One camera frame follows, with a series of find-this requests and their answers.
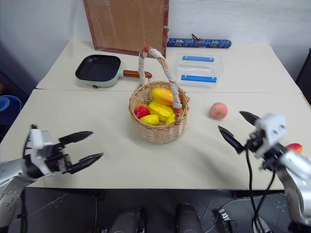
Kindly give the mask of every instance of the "white wrapped handle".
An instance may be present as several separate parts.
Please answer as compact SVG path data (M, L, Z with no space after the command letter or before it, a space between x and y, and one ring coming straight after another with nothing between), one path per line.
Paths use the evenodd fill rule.
M175 116L179 117L182 109L182 104L179 100L178 87L174 74L171 72L169 66L167 65L166 59L162 56L162 54L158 50L151 48L150 46L145 46L145 48L139 53L138 72L141 85L146 85L148 83L148 79L145 77L144 72L144 60L147 54L150 54L160 62L163 71L171 84L171 90L173 93L173 109L175 112Z

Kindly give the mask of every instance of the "toy fruit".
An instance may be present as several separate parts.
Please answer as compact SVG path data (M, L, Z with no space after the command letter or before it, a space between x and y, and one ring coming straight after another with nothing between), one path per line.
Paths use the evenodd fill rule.
M169 118L167 119L167 121L165 122L165 124L169 125L169 124L172 124L173 122L175 122L175 114L170 115Z
M168 105L168 106L173 106L172 90L164 88L164 87L156 87L151 90L151 94L157 102Z
M287 145L286 148L289 150L295 150L298 153L301 153L303 150L302 145L300 145L299 143L291 143L291 144Z
M214 103L209 110L209 114L217 119L224 118L228 113L228 108L224 103Z
M169 118L167 118L167 121L165 122L166 125L169 125L171 123L175 122L175 114L170 115Z
M174 114L172 107L166 106L155 100L148 104L148 108L151 114L157 115L159 119L163 121L167 121L169 116Z
M150 114L149 109L146 104L137 105L134 113L138 117L138 119L141 119L142 117Z
M148 125L157 125L159 123L159 117L157 115L146 115L140 120Z

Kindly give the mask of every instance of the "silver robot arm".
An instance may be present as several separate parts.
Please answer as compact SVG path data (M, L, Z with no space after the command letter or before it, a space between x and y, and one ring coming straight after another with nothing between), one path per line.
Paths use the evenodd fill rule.
M245 146L231 132L219 126L224 139L240 154L250 150L263 159L262 168L275 171L282 182L292 219L289 230L294 233L311 232L311 162L294 150L279 143L287 133L284 115L259 118L248 112L242 116L256 127Z
M54 172L73 174L102 156L103 153L90 155L72 164L69 155L64 154L66 144L83 140L91 134L89 131L73 133L60 138L59 143L54 145L47 131L32 125L23 157L0 163L0 233L8 231L21 192L26 186ZM31 150L31 153L25 155L26 150Z

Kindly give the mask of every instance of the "white table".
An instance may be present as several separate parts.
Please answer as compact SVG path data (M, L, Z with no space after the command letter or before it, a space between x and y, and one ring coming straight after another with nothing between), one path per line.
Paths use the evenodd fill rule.
M115 55L121 59L123 69L137 70L138 57L95 51L91 43L69 42L48 74L38 84L39 89L48 90L109 90L133 91L138 80L122 77L112 87L94 89L84 85L75 77L82 60L91 54ZM260 92L301 93L272 48L268 45L251 46L233 43L228 49L167 48L167 60L173 72L180 54L215 55L222 59L224 72L217 85L210 87L183 87L188 92ZM147 58L145 70L152 73L151 81L166 81L156 59Z
M254 127L239 111L258 116L283 112L288 123L284 145L298 142L311 155L311 111L300 94L188 93L190 123L184 134L167 144L143 139L133 127L128 111L130 92L34 90L0 144L1 161L21 157L30 124L49 130L53 140L78 131L94 131L89 138L67 146L73 162L104 152L104 156L74 175L40 178L36 187L55 188L181 188L248 189L245 156L237 155L221 137L217 125L245 142ZM228 105L221 121L207 117L217 101ZM264 189L269 171L251 156L254 189ZM278 179L272 189L282 189Z

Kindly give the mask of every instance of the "black nonstick surface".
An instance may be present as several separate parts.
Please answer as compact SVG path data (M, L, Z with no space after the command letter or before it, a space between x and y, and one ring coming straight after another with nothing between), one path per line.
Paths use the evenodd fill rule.
M83 59L75 75L81 80L106 82L117 75L120 64L121 60L116 56L90 55Z

